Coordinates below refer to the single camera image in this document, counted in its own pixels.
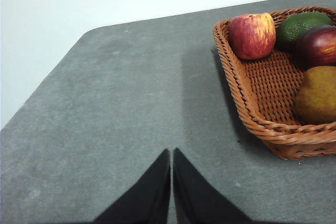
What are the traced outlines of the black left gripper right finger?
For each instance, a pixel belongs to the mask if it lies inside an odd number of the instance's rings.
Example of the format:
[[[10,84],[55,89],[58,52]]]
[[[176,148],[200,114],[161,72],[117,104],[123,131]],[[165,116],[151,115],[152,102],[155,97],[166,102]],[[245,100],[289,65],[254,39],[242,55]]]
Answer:
[[[219,193],[178,148],[173,152],[173,188],[181,223],[253,222]]]

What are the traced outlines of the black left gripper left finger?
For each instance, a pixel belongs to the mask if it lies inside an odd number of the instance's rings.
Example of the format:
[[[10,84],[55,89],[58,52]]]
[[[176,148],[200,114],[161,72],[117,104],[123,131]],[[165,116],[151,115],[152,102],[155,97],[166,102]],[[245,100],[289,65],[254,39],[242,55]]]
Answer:
[[[165,149],[94,223],[167,223],[170,195],[170,152]]]

